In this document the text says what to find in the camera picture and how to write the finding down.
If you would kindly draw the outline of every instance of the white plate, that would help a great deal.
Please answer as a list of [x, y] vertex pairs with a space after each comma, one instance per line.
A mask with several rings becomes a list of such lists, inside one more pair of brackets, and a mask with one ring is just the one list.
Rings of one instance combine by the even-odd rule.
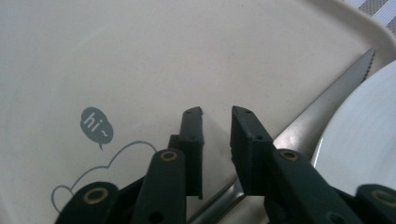
[[355, 195], [358, 186], [396, 189], [396, 61], [364, 81], [323, 133], [313, 164], [330, 185]]

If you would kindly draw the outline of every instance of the black plastic part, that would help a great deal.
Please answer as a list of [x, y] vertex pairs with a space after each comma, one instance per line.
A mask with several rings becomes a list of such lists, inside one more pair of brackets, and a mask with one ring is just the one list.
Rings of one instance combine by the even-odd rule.
[[154, 154], [130, 223], [185, 223], [184, 153], [177, 149]]
[[344, 200], [344, 202], [353, 210], [355, 211], [355, 198], [352, 195], [349, 195], [340, 189], [332, 188], [334, 191]]
[[286, 202], [277, 189], [276, 185], [268, 186], [268, 193], [264, 198], [264, 207], [271, 224], [294, 224]]
[[357, 213], [366, 223], [396, 223], [396, 191], [380, 185], [362, 185], [356, 195]]
[[116, 223], [119, 191], [110, 183], [95, 182], [80, 189], [69, 201], [56, 224]]
[[178, 134], [171, 134], [169, 138], [168, 148], [178, 148]]
[[[178, 136], [178, 148], [186, 156], [186, 180], [187, 196], [199, 196], [202, 193], [202, 160], [204, 147], [202, 109], [197, 106], [186, 110], [181, 121], [180, 134]], [[170, 145], [175, 146], [175, 136], [171, 136]]]
[[362, 223], [303, 155], [274, 151], [271, 184], [276, 184], [296, 223]]
[[231, 127], [232, 160], [246, 195], [265, 195], [269, 171], [265, 158], [276, 150], [273, 139], [254, 113], [233, 106]]
[[120, 190], [118, 206], [120, 209], [120, 215], [117, 218], [117, 224], [126, 224], [130, 222], [132, 215], [134, 214], [134, 205], [136, 204], [143, 181], [144, 177]]

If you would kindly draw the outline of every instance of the screw hole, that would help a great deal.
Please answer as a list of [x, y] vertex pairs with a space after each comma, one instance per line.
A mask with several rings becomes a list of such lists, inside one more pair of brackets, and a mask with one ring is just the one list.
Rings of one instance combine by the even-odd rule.
[[334, 212], [329, 212], [327, 214], [327, 220], [329, 220], [330, 223], [332, 224], [345, 224], [346, 221], [344, 220], [343, 217], [340, 215], [334, 213]]
[[298, 155], [291, 151], [282, 151], [282, 152], [280, 152], [280, 156], [283, 157], [283, 159], [288, 160], [288, 161], [297, 161], [298, 160]]
[[87, 204], [96, 204], [104, 200], [108, 196], [108, 191], [105, 188], [94, 188], [88, 190], [84, 194], [84, 202]]
[[173, 161], [177, 158], [176, 152], [173, 151], [165, 151], [161, 154], [161, 159], [163, 161]]
[[392, 194], [385, 192], [384, 190], [376, 189], [372, 191], [372, 195], [379, 202], [386, 204], [390, 207], [396, 207], [396, 197]]
[[153, 212], [148, 217], [149, 223], [161, 223], [163, 222], [163, 214], [160, 212]]

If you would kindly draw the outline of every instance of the serrated knife blade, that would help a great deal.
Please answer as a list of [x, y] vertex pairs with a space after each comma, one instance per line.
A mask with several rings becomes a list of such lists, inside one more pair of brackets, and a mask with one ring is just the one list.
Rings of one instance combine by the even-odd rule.
[[[374, 54], [374, 49], [367, 50], [275, 139], [274, 145], [277, 148], [299, 151], [307, 158], [311, 158], [316, 143], [334, 112], [367, 78]], [[236, 177], [195, 213], [188, 223], [217, 223], [244, 198], [245, 194]]]

